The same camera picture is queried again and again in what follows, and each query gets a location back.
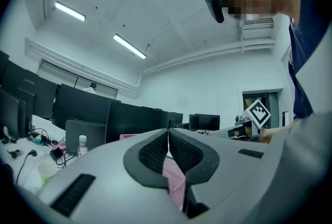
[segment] desk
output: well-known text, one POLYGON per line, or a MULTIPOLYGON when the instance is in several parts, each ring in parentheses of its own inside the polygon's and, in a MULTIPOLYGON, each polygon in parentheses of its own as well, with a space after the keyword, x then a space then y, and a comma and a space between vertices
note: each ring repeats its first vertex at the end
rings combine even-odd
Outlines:
MULTIPOLYGON (((50 140, 60 141, 65 136, 64 130, 53 125, 51 121, 45 120, 38 116, 33 115, 32 125, 34 125, 35 128, 43 128, 44 130, 46 130, 50 140)), ((16 144, 0 144, 0 158, 3 160, 4 163, 7 163, 12 167, 14 182, 16 182, 16 178, 23 164, 24 158, 27 153, 29 153, 29 151, 32 149, 37 151, 37 156, 27 157, 25 165, 19 177, 18 185, 24 187, 25 189, 29 190, 34 194, 37 194, 37 192, 42 188, 42 180, 39 176, 39 172, 37 171, 38 163, 42 161, 50 161, 55 163, 55 161, 50 156, 50 151, 52 149, 51 146, 47 147, 37 145, 34 142, 28 141, 26 138, 21 138, 17 140, 16 144), (23 155, 17 157, 16 159, 13 159, 7 151, 14 151, 16 149, 21 150, 23 152, 23 155)), ((77 157, 71 159, 67 163, 67 165, 70 165, 75 159, 77 159, 77 157)))

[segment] charger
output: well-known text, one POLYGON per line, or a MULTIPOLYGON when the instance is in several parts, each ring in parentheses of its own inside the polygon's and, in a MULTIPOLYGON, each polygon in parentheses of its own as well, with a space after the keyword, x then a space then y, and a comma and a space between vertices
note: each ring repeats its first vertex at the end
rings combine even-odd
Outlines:
POLYGON ((50 155, 55 161, 57 161, 60 157, 62 157, 63 152, 60 148, 56 148, 50 151, 50 155))

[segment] white ceiling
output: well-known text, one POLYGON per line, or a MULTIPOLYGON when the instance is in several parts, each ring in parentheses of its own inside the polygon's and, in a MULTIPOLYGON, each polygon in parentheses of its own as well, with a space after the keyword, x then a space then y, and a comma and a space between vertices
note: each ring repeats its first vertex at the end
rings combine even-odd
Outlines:
POLYGON ((238 40, 236 22, 225 17, 218 24, 204 0, 45 0, 47 19, 80 31, 117 55, 123 62, 144 70, 185 54, 238 40), (85 14, 85 22, 54 9, 54 1, 85 14), (133 56, 113 40, 119 34, 145 52, 147 59, 133 56))

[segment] computer monitor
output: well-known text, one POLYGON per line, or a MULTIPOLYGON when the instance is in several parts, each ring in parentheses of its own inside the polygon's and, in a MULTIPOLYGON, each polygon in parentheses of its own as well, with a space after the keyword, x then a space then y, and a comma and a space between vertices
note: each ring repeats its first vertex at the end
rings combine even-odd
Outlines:
POLYGON ((64 129, 67 120, 106 124, 112 99, 62 84, 53 107, 52 123, 64 129))
POLYGON ((11 61, 7 62, 3 74, 2 88, 14 95, 17 89, 34 94, 34 115, 51 118, 57 87, 57 84, 25 70, 11 61))
POLYGON ((154 108, 151 108, 151 107, 146 107, 146 106, 141 106, 142 108, 147 108, 147 109, 154 109, 154 108))
POLYGON ((219 130, 220 115, 195 114, 199 116, 198 129, 199 130, 219 130))
POLYGON ((181 128, 181 129, 189 130, 189 123, 179 123, 179 124, 174 125, 174 128, 181 128))
POLYGON ((2 74, 5 70, 8 59, 9 59, 9 55, 0 51, 0 83, 1 83, 2 74))
POLYGON ((168 125, 167 128, 174 128, 176 124, 182 123, 183 114, 168 113, 168 125))
POLYGON ((33 114, 42 118, 52 117, 54 98, 58 84, 39 77, 29 70, 25 71, 24 81, 19 88, 23 91, 35 94, 33 114))
POLYGON ((23 82, 24 75, 25 69, 14 64, 12 61, 7 61, 3 71, 1 88, 13 93, 23 82))
POLYGON ((199 116, 195 114, 189 114, 189 130, 190 131, 197 131, 199 129, 198 126, 199 116))
POLYGON ((35 104, 35 94, 29 93, 19 88, 15 92, 15 96, 25 101, 25 132, 30 131, 30 123, 32 122, 32 115, 35 104))
POLYGON ((8 94, 19 101, 18 131, 19 137, 25 137, 26 133, 29 131, 28 126, 25 124, 26 102, 13 94, 8 94))
POLYGON ((11 137, 19 137, 19 101, 0 89, 0 126, 7 127, 11 137))
POLYGON ((80 135, 87 137, 87 147, 89 150, 104 145, 106 142, 105 130, 105 124, 68 120, 66 122, 66 150, 78 154, 77 149, 80 135))
POLYGON ((119 140, 121 134, 141 134, 166 128, 168 112, 111 102, 106 125, 106 142, 119 140))

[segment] paper cup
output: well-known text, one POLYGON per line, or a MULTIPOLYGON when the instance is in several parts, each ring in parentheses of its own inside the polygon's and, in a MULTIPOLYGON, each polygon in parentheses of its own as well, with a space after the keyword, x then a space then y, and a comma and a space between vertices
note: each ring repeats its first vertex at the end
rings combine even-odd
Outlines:
POLYGON ((41 185, 43 186, 51 177, 57 173, 57 166, 50 161, 43 161, 37 165, 40 174, 41 185))

